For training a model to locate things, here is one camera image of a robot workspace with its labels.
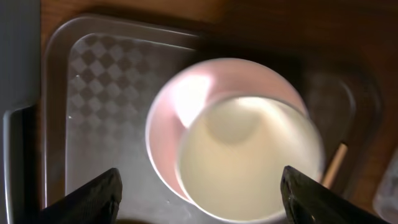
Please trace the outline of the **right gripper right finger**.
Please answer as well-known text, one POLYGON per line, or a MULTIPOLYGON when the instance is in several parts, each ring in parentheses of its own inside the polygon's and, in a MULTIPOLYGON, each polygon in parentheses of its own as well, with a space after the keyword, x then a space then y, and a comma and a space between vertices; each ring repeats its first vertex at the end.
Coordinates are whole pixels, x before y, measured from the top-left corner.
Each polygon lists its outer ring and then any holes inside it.
POLYGON ((289 223, 388 224, 291 166, 284 167, 280 191, 289 223))

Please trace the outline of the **cream plastic cup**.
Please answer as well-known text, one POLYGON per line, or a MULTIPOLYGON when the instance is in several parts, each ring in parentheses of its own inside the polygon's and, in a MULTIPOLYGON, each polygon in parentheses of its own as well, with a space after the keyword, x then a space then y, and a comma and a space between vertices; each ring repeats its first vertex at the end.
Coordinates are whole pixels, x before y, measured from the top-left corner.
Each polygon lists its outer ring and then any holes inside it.
POLYGON ((280 181, 286 166, 321 179, 325 153, 314 123, 282 101, 239 96, 195 118, 180 142, 175 170, 185 195, 207 215, 272 223, 285 217, 280 181))

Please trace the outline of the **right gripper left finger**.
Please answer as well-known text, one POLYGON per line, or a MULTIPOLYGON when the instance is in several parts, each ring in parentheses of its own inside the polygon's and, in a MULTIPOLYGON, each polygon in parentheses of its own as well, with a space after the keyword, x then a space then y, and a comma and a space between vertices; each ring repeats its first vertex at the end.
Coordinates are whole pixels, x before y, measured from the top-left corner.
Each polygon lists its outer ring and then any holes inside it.
POLYGON ((111 168, 39 213, 28 224, 114 224, 123 184, 119 170, 111 168))

